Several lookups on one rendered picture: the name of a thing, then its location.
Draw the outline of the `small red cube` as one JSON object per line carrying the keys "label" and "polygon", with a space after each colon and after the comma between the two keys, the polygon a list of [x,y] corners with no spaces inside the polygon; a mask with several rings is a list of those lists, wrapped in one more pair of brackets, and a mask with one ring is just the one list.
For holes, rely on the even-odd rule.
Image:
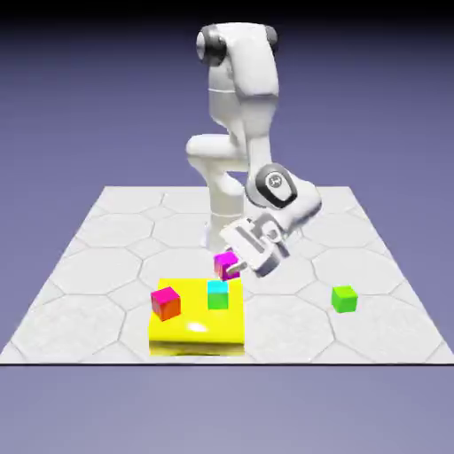
{"label": "small red cube", "polygon": [[180,295],[171,286],[152,292],[151,301],[153,313],[160,321],[167,321],[181,314]]}

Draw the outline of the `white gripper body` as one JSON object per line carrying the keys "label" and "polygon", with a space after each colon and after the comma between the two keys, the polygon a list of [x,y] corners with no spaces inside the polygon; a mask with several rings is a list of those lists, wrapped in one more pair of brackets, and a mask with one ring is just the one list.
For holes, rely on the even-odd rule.
{"label": "white gripper body", "polygon": [[284,240],[272,221],[257,225],[248,218],[238,219],[222,228],[220,236],[257,277],[269,275],[284,257]]}

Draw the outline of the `large yellow box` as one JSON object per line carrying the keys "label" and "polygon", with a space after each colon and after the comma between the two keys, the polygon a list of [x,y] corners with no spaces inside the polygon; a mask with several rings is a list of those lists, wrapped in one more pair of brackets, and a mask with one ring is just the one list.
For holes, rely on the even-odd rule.
{"label": "large yellow box", "polygon": [[151,356],[242,356],[245,353],[243,286],[227,280],[229,308],[207,308],[209,278],[162,278],[158,289],[171,286],[181,298],[181,314],[167,321],[153,313],[148,325]]}

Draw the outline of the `small green cube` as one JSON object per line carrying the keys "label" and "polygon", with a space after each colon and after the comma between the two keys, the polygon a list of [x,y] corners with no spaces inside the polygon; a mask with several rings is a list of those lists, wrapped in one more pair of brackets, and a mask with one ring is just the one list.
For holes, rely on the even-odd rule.
{"label": "small green cube", "polygon": [[355,312],[358,295],[351,286],[335,286],[332,290],[331,304],[337,313]]}

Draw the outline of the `small magenta cube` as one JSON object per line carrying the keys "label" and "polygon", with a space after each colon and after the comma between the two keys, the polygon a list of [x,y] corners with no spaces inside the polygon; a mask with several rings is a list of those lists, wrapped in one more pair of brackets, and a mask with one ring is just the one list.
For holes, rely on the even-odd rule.
{"label": "small magenta cube", "polygon": [[227,281],[234,278],[239,278],[240,273],[228,272],[228,269],[239,261],[238,257],[231,251],[225,251],[214,256],[215,274],[222,280]]}

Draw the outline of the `small cyan cube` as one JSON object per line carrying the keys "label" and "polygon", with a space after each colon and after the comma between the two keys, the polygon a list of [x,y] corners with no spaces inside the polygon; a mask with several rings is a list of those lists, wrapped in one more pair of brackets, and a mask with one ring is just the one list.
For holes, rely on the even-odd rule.
{"label": "small cyan cube", "polygon": [[207,308],[210,310],[229,308],[229,284],[222,280],[207,282]]}

